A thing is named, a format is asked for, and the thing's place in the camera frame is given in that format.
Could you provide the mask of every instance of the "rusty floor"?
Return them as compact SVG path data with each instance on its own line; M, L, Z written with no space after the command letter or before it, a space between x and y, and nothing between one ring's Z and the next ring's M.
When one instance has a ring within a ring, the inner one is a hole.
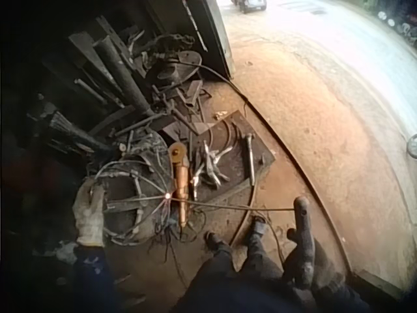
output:
M251 17L251 27L256 18L261 18L260 12L256 14L260 17ZM361 89L355 77L343 71L342 65L327 57L319 47L305 42L304 50L299 48L295 53L281 42L260 38L256 35L259 29L241 28L239 17L224 20L235 61L233 81L288 145L317 187L343 236L353 268L357 271L366 269L399 288L407 288L415 271L416 248L403 185L384 149L369 130L366 119L350 103L355 97L369 97L370 91ZM329 66L329 73L336 71L339 78L331 80L331 75L324 77L323 73L318 73L302 57L308 49L310 56L316 55L316 61L323 67ZM332 83L340 78L347 79L343 88ZM207 116L216 111L245 112L242 100L226 84L208 84L208 89L213 98L206 106ZM370 108L375 105L370 100L365 104L372 105ZM373 112L374 120L385 117L376 109ZM259 182L255 206L289 207L296 196L305 194L312 203L314 235L337 267L345 270L326 219L302 177L249 107L246 107L246 117L276 158ZM385 121L386 128L392 130L391 142L400 144L401 136L395 134L389 118ZM245 190L230 198L228 203L244 204L248 197L248 190ZM284 255L287 255L293 245L286 240L285 232L294 226L293 215L270 213L269 216ZM241 217L242 213L236 211L207 213L205 230L214 230L229 240ZM264 244L279 263L270 230ZM210 254L205 250L201 236L193 243L174 245L189 282ZM240 245L235 249L233 257L237 269L244 261L245 253L245 248ZM119 288L147 295L147 300L141 304L142 310L166 312L184 293L170 251L167 262L161 264L164 254L164 246L154 246L150 250L149 245L108 249L116 278L127 273L132 275Z

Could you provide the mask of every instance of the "hand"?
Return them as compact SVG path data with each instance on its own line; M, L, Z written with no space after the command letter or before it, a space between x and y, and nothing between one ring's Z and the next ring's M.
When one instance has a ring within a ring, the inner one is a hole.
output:
M296 230L290 228L287 231L287 238L291 241L297 242ZM314 239L315 243L315 261L314 261L314 276L311 284L311 291L315 292L336 292L340 286L344 283L344 276L341 273L337 273L333 262L327 257L321 244ZM287 282L291 281L296 275L299 275L298 265L298 247L296 247L288 255L283 264L284 274L283 279Z
M78 229L77 242L83 246L104 246L103 199L103 186L94 185L92 178L87 178L78 190L72 211Z

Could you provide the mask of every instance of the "blue sleeve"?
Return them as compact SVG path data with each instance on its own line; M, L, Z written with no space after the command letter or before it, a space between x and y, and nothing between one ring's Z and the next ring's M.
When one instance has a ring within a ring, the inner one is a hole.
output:
M74 295L77 312L120 312L119 298L104 249L79 246L75 253Z
M319 291L313 295L317 306L324 312L372 312L369 305L345 284L338 288L336 292L326 293Z

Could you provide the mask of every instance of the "shoe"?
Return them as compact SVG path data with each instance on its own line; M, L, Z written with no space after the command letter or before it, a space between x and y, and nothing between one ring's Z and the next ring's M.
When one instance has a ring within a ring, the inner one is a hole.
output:
M263 217L254 216L249 232L246 236L246 244L248 244L251 239L262 238L265 233L266 233L266 220Z
M206 234L204 235L204 240L208 249L211 251L217 251L222 246L229 246L219 235L211 231L206 232Z

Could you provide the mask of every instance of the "white glove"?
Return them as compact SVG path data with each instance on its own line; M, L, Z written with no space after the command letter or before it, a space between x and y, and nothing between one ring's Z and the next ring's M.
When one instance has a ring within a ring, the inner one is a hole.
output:
M72 206L78 229L77 242L83 246L104 246L103 243L104 188L87 178L79 188Z

